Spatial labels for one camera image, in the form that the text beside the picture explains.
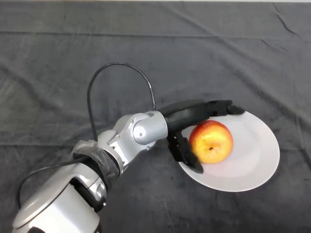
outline black cable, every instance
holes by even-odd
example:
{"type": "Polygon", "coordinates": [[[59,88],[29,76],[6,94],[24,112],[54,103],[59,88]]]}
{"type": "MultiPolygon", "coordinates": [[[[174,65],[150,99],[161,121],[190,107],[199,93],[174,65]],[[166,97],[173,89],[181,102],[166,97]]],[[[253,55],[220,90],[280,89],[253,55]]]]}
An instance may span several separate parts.
{"type": "Polygon", "coordinates": [[[106,69],[107,67],[111,67],[111,66],[126,66],[126,67],[130,67],[130,68],[136,70],[147,82],[147,84],[149,86],[150,94],[151,94],[152,107],[153,107],[154,111],[156,110],[156,101],[155,101],[154,92],[153,92],[152,87],[151,87],[151,83],[149,82],[146,75],[140,69],[136,68],[135,66],[133,66],[131,64],[124,63],[124,62],[112,62],[112,63],[108,63],[106,65],[103,65],[94,73],[91,81],[89,82],[88,89],[87,89],[87,109],[88,109],[89,121],[90,121],[91,126],[92,126],[94,141],[98,141],[98,138],[97,138],[97,131],[96,131],[96,126],[95,126],[94,116],[93,116],[93,111],[92,111],[92,106],[91,106],[91,89],[92,89],[93,82],[96,79],[97,75],[101,71],[106,69]]]}
{"type": "Polygon", "coordinates": [[[82,158],[79,158],[79,159],[75,159],[75,160],[71,160],[71,161],[67,161],[67,162],[63,162],[63,163],[59,163],[59,164],[53,164],[53,165],[49,165],[49,166],[44,166],[42,168],[39,168],[37,170],[33,170],[32,172],[30,172],[19,183],[19,185],[17,186],[16,192],[15,192],[15,201],[16,201],[18,209],[21,208],[21,205],[20,205],[20,191],[21,191],[21,188],[22,188],[23,184],[25,183],[25,181],[28,180],[31,176],[33,176],[33,175],[35,175],[35,174],[37,174],[37,173],[39,173],[41,171],[48,170],[48,169],[57,168],[57,167],[61,167],[61,166],[67,166],[67,165],[71,165],[71,164],[77,164],[77,163],[83,162],[85,159],[86,159],[85,157],[82,157],[82,158]]]}
{"type": "MultiPolygon", "coordinates": [[[[145,79],[145,81],[147,82],[148,86],[149,86],[149,90],[150,90],[150,94],[151,94],[151,100],[152,100],[152,107],[153,107],[153,110],[155,111],[156,110],[156,102],[155,102],[155,96],[154,96],[154,92],[152,90],[152,87],[151,87],[151,83],[149,82],[148,78],[146,77],[146,75],[138,68],[136,68],[135,66],[133,65],[130,65],[128,63],[123,63],[123,62],[112,62],[112,63],[108,63],[102,67],[100,67],[93,75],[91,81],[89,82],[89,85],[88,85],[88,89],[87,89],[87,108],[88,108],[88,114],[89,114],[89,120],[91,122],[91,126],[92,126],[92,131],[93,131],[93,136],[94,136],[94,141],[98,141],[98,138],[97,138],[97,132],[96,132],[96,126],[95,126],[95,122],[94,122],[94,116],[93,116],[93,112],[92,112],[92,107],[91,107],[91,89],[92,89],[92,85],[94,83],[94,80],[96,79],[97,75],[102,71],[104,70],[105,68],[107,67],[110,67],[110,66],[116,66],[116,65],[119,65],[119,66],[126,66],[126,67],[130,67],[134,70],[136,70],[139,74],[141,74],[141,76],[145,79]]],[[[23,186],[23,184],[25,183],[26,180],[28,180],[31,176],[41,172],[41,171],[45,171],[45,170],[48,170],[48,169],[53,169],[53,168],[57,168],[57,167],[61,167],[61,166],[67,166],[67,165],[71,165],[71,164],[76,164],[76,163],[80,163],[82,161],[84,161],[86,158],[79,158],[79,159],[75,159],[75,160],[72,160],[72,161],[68,161],[68,162],[63,162],[63,163],[59,163],[59,164],[54,164],[54,165],[50,165],[50,166],[44,166],[42,168],[39,168],[37,170],[34,170],[32,172],[30,172],[20,183],[19,185],[17,186],[17,189],[16,189],[16,192],[15,192],[15,201],[16,201],[16,204],[17,204],[17,207],[18,209],[21,208],[21,205],[20,205],[20,191],[21,191],[21,188],[23,186]]]]}

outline robotic arm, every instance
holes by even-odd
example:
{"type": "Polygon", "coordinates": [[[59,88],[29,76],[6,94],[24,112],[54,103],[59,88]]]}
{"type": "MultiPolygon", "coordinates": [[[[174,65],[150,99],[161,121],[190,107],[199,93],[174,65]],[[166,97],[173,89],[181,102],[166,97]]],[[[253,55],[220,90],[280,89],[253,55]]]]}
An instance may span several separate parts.
{"type": "Polygon", "coordinates": [[[81,162],[60,168],[24,203],[13,232],[100,233],[96,212],[105,206],[107,192],[140,152],[167,138],[177,162],[203,173],[182,130],[209,117],[243,112],[230,100],[190,100],[121,117],[113,129],[98,135],[97,144],[92,141],[74,148],[73,158],[81,162]]]}

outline red apple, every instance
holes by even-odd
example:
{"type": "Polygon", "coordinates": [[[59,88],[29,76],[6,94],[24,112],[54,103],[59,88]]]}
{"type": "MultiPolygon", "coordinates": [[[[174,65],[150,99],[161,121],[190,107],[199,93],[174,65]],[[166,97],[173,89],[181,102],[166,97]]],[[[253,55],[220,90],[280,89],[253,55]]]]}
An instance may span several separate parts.
{"type": "Polygon", "coordinates": [[[189,142],[200,162],[207,164],[224,160],[233,148],[229,129],[215,120],[197,125],[190,134],[189,142]]]}

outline gray cloth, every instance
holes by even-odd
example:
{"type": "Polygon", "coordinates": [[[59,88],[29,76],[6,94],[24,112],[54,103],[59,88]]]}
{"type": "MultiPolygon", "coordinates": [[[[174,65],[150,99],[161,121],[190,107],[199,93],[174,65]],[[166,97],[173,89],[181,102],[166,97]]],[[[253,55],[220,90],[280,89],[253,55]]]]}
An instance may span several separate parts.
{"type": "MultiPolygon", "coordinates": [[[[261,187],[226,193],[193,181],[159,142],[109,193],[105,233],[310,232],[310,12],[301,3],[1,1],[0,232],[17,213],[16,182],[92,139],[87,85],[112,61],[143,70],[158,107],[234,100],[272,129],[281,157],[261,187]]],[[[92,103],[99,132],[152,107],[125,67],[99,76],[92,103]]],[[[50,174],[31,178],[22,200],[50,174]]]]}

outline table surface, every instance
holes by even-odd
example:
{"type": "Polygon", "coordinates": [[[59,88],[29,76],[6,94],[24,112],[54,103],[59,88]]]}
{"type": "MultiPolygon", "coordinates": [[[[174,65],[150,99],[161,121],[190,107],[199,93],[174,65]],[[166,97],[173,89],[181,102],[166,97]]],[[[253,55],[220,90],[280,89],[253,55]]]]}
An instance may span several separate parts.
{"type": "MultiPolygon", "coordinates": [[[[17,181],[91,139],[86,88],[123,61],[149,77],[158,107],[232,99],[280,146],[264,185],[226,193],[188,177],[165,141],[140,155],[99,213],[104,232],[311,231],[311,5],[215,2],[0,2],[0,231],[10,232],[17,181]]],[[[125,67],[92,90],[98,130],[151,109],[125,67]]],[[[26,200],[51,172],[30,179],[26,200]]]]}

